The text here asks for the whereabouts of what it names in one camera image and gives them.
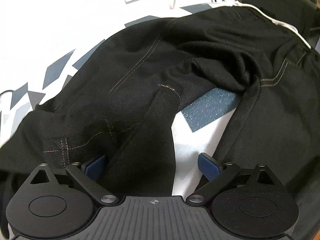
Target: gray ribbed plate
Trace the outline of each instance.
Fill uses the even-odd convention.
[[[181,197],[126,197],[100,209],[95,220],[68,240],[236,240],[221,230],[202,207]]]

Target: black pants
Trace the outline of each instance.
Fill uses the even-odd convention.
[[[220,87],[242,100],[214,157],[243,168],[268,165],[298,202],[293,237],[308,239],[320,227],[319,71],[316,51],[252,8],[131,26],[25,117],[0,149],[2,188],[42,162],[58,168],[106,154],[98,182],[111,192],[170,195],[173,118]]]

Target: blue gripper pad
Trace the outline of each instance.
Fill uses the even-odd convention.
[[[218,177],[223,170],[222,164],[206,153],[199,154],[198,168],[209,181]]]
[[[106,156],[103,155],[91,164],[89,164],[86,169],[84,170],[84,173],[92,180],[96,181],[101,173],[103,172],[104,165],[106,161]]]

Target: crosshair symbol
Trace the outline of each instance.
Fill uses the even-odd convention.
[[[158,204],[158,203],[161,202],[161,201],[156,200],[156,199],[153,199],[153,200],[151,200],[151,201],[149,201],[149,202],[152,203],[153,205],[155,205],[155,204]]]

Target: metal screw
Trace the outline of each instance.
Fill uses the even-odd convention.
[[[189,201],[193,203],[201,203],[204,201],[204,197],[201,195],[192,195],[190,196]]]
[[[101,197],[101,201],[104,203],[112,203],[116,200],[117,200],[117,197],[113,195],[104,195]]]

